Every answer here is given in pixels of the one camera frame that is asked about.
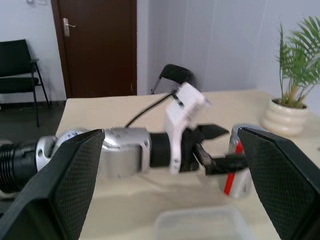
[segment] wall switch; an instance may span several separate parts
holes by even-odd
[[[37,2],[39,5],[47,5],[47,4],[48,4],[48,0],[36,0],[36,2]]]

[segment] black cable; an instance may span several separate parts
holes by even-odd
[[[153,109],[155,106],[159,105],[160,103],[162,103],[164,100],[166,100],[167,98],[171,97],[171,96],[176,96],[176,92],[177,90],[174,90],[173,92],[171,92],[170,94],[164,96],[163,98],[161,98],[160,100],[156,101],[155,103],[151,104],[150,106],[148,106],[147,108],[145,108],[144,110],[142,110],[140,113],[138,113],[134,118],[132,118],[132,120],[130,120],[124,127],[128,128],[133,122],[135,122],[138,118],[140,118],[143,114],[145,114],[146,112],[148,112],[149,110]]]

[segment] door handle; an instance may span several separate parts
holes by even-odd
[[[63,18],[63,30],[64,30],[64,36],[66,36],[66,37],[70,37],[70,29],[69,29],[69,27],[75,29],[78,26],[69,24],[69,19],[64,17]]]

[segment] chair backrest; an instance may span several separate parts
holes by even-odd
[[[182,66],[167,64],[163,68],[159,78],[166,78],[181,85],[184,82],[190,83],[194,78],[194,74],[192,71]]]
[[[0,77],[30,73],[30,61],[25,39],[0,42]]]

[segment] chair leg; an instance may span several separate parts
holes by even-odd
[[[40,74],[40,71],[39,71],[39,68],[38,68],[38,64],[35,64],[35,68],[36,68],[36,72],[39,75],[39,79],[40,79],[41,87],[42,87],[42,90],[43,90],[43,93],[44,93],[44,96],[45,96],[46,104],[48,105],[48,108],[50,108],[51,105],[50,105],[50,103],[48,101],[47,93],[46,93],[46,90],[45,90],[44,82],[42,81],[42,77],[41,77],[41,74]]]
[[[37,103],[37,96],[36,96],[36,89],[35,88],[33,89],[33,99],[34,99],[36,126],[39,127],[38,103]]]
[[[159,83],[160,83],[160,80],[161,80],[161,78],[158,78],[158,80],[157,80],[156,83],[155,83],[154,88],[151,89],[151,94],[152,94],[152,95],[155,94],[155,90],[156,90],[156,88],[158,87],[158,85],[159,85]]]
[[[39,127],[38,103],[37,103],[36,85],[35,85],[35,81],[34,81],[33,71],[31,72],[31,81],[32,81],[32,86],[33,86],[33,100],[34,100],[36,126]]]

